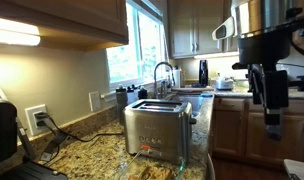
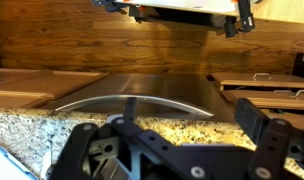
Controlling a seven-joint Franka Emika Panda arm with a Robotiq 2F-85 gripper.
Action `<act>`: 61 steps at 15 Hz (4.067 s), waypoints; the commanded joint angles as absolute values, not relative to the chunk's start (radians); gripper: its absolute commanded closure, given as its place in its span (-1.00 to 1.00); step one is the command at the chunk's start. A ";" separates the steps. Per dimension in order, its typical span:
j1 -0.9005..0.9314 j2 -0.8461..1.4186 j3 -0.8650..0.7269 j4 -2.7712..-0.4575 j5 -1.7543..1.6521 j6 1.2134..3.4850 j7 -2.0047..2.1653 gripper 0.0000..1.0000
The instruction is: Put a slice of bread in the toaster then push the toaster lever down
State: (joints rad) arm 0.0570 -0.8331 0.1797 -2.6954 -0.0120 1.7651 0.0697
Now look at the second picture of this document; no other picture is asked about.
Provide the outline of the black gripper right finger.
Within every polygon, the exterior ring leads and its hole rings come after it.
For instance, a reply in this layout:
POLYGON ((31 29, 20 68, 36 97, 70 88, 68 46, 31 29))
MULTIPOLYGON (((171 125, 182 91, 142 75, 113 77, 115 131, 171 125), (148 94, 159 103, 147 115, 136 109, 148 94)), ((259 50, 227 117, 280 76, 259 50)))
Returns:
POLYGON ((251 180, 294 180, 284 168, 287 158, 304 170, 304 127, 270 118, 246 98, 236 102, 235 121, 256 145, 247 169, 251 180))

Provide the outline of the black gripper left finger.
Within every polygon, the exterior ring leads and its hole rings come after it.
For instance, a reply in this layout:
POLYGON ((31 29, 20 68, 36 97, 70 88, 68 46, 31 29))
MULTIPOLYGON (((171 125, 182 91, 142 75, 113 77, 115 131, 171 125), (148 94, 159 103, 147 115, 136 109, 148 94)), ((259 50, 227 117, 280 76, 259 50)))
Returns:
POLYGON ((75 126, 49 180, 104 180, 102 170, 115 159, 131 180, 176 180, 173 161, 166 161, 171 144, 128 119, 115 118, 98 127, 75 126))

